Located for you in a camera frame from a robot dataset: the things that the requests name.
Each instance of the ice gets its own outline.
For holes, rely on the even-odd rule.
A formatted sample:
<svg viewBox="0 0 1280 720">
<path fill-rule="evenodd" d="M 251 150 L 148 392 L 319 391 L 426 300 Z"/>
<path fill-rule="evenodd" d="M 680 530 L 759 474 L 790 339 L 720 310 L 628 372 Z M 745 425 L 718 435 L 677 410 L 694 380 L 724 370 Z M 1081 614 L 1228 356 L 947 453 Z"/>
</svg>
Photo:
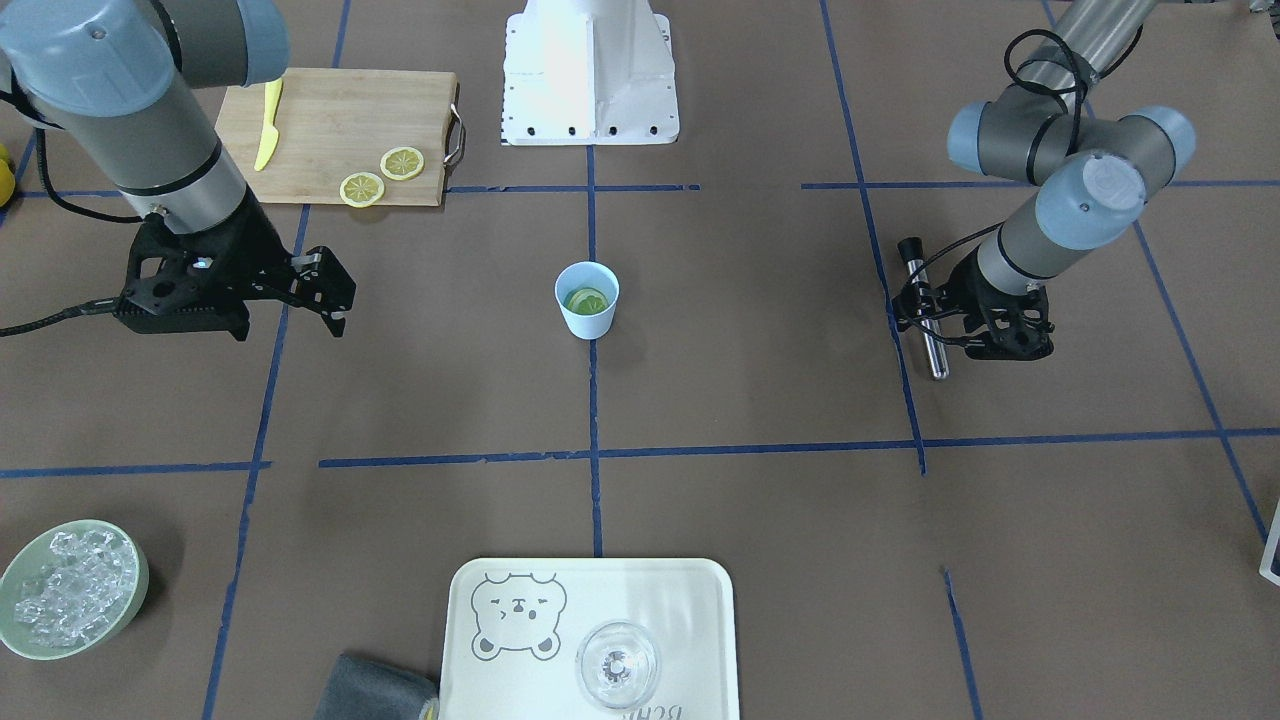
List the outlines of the ice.
<svg viewBox="0 0 1280 720">
<path fill-rule="evenodd" d="M 69 648 L 92 642 L 124 610 L 137 580 L 133 550 L 105 529 L 59 532 L 49 543 L 59 562 L 27 578 L 14 605 L 14 620 L 31 625 L 35 644 Z"/>
</svg>

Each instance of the plastic knife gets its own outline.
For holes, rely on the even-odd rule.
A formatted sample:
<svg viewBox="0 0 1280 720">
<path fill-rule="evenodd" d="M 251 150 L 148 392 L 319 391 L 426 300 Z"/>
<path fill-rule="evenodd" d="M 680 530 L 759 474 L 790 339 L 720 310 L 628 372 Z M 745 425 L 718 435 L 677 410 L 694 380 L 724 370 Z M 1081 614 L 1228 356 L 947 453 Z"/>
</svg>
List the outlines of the plastic knife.
<svg viewBox="0 0 1280 720">
<path fill-rule="evenodd" d="M 275 110 L 280 106 L 280 92 L 284 90 L 284 78 L 276 78 L 266 83 L 266 105 L 262 108 L 262 138 L 257 143 L 257 159 L 253 160 L 253 169 L 261 170 L 271 161 L 276 143 L 280 142 L 280 131 L 275 129 Z"/>
</svg>

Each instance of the bear cartoon print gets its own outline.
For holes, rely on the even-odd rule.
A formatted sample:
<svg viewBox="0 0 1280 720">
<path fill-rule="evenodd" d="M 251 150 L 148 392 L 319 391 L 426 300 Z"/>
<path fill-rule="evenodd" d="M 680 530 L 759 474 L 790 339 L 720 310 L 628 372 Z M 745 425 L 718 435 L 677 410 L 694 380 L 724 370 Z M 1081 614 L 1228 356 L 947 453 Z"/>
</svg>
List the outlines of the bear cartoon print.
<svg viewBox="0 0 1280 720">
<path fill-rule="evenodd" d="M 485 574 L 471 593 L 477 629 L 471 651 L 480 660 L 493 660 L 504 650 L 527 650 L 538 660 L 556 657 L 561 647 L 556 626 L 567 600 L 554 575 L 540 580 L 532 574 Z"/>
</svg>

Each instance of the cutting board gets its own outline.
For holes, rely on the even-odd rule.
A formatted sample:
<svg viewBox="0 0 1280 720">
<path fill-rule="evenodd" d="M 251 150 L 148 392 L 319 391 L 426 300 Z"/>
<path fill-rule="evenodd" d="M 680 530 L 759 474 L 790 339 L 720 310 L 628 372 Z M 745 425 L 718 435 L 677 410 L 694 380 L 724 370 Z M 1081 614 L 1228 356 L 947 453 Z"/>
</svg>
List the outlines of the cutting board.
<svg viewBox="0 0 1280 720">
<path fill-rule="evenodd" d="M 407 145 L 422 151 L 426 167 L 408 181 L 384 178 L 379 205 L 439 205 L 457 88 L 453 73 L 289 68 L 275 114 L 280 142 L 260 172 L 262 86 L 228 88 L 216 128 L 262 202 L 340 205 L 343 178 L 360 170 L 383 177 L 383 154 Z"/>
</svg>

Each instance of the light blue paper cup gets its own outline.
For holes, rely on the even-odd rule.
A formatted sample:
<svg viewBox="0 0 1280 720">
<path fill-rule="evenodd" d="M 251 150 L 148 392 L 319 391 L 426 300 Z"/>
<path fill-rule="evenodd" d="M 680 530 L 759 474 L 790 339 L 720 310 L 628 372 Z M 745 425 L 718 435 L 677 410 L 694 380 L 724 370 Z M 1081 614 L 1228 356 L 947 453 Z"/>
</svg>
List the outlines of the light blue paper cup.
<svg viewBox="0 0 1280 720">
<path fill-rule="evenodd" d="M 584 287 L 595 288 L 604 295 L 604 300 L 608 302 L 604 310 L 594 315 L 579 315 L 564 306 L 568 296 Z M 613 311 L 618 307 L 620 291 L 618 277 L 599 263 L 573 263 L 564 268 L 556 278 L 556 304 L 559 305 L 561 314 L 564 315 L 568 332 L 581 340 L 596 340 L 609 332 L 609 327 L 613 324 Z"/>
</svg>

